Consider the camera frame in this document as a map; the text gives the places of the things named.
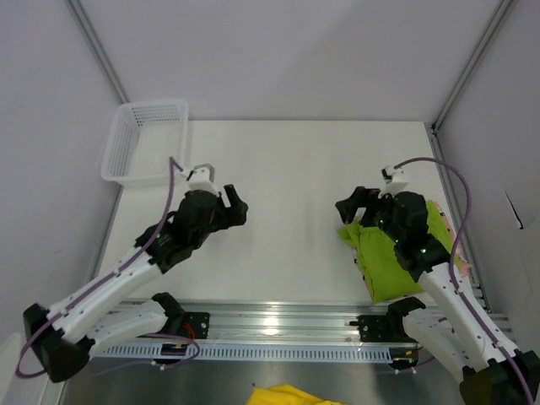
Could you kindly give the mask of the lime green shorts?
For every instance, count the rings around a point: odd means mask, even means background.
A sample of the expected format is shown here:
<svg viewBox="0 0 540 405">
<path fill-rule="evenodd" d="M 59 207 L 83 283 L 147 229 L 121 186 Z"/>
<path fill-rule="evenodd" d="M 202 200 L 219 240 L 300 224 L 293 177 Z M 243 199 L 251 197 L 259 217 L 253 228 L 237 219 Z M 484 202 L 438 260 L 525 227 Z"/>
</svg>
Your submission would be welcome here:
<svg viewBox="0 0 540 405">
<path fill-rule="evenodd" d="M 422 287 L 398 264 L 393 242 L 375 227 L 365 228 L 356 219 L 337 231 L 356 250 L 357 266 L 374 303 L 422 294 Z"/>
</svg>

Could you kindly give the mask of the pink shark print shorts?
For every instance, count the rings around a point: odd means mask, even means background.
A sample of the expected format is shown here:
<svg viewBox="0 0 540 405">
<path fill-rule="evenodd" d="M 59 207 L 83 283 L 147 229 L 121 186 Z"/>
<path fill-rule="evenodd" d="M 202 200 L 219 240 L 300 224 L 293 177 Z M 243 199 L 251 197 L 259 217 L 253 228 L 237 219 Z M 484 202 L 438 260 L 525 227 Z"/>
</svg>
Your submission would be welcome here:
<svg viewBox="0 0 540 405">
<path fill-rule="evenodd" d="M 437 202 L 428 200 L 426 204 L 428 209 L 428 231 L 439 240 L 450 253 L 456 237 L 454 229 L 451 227 L 447 217 Z M 462 249 L 459 245 L 456 249 L 455 264 L 463 277 L 468 276 L 471 265 L 463 257 Z"/>
</svg>

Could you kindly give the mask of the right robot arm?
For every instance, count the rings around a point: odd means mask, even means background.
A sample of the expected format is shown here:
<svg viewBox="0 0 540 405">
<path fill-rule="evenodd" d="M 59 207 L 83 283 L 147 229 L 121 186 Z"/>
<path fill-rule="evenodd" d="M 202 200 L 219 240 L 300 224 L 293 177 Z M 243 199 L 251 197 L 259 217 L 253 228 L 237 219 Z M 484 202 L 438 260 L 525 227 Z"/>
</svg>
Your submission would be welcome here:
<svg viewBox="0 0 540 405">
<path fill-rule="evenodd" d="M 350 224 L 359 209 L 360 223 L 376 227 L 391 240 L 400 267 L 437 304 L 437 316 L 418 298 L 387 307 L 385 329 L 393 339 L 411 338 L 453 375 L 466 404 L 533 404 L 539 389 L 539 357 L 523 352 L 475 300 L 450 253 L 428 231 L 423 196 L 399 192 L 381 196 L 358 186 L 335 204 Z"/>
</svg>

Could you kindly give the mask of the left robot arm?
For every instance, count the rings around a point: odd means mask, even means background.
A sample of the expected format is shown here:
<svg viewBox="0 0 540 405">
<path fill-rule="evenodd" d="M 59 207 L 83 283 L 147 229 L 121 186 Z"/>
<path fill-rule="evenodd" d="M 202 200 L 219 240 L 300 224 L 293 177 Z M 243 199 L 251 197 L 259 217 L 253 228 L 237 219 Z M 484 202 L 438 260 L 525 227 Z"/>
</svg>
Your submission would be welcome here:
<svg viewBox="0 0 540 405">
<path fill-rule="evenodd" d="M 247 211 L 232 184 L 222 192 L 186 192 L 179 208 L 147 228 L 109 273 L 48 308 L 29 306 L 23 313 L 24 349 L 32 350 L 42 374 L 58 383 L 75 376 L 100 350 L 129 338 L 158 332 L 176 336 L 183 327 L 183 309 L 170 294 L 155 294 L 140 310 L 109 311 L 190 258 L 212 233 L 245 224 Z"/>
</svg>

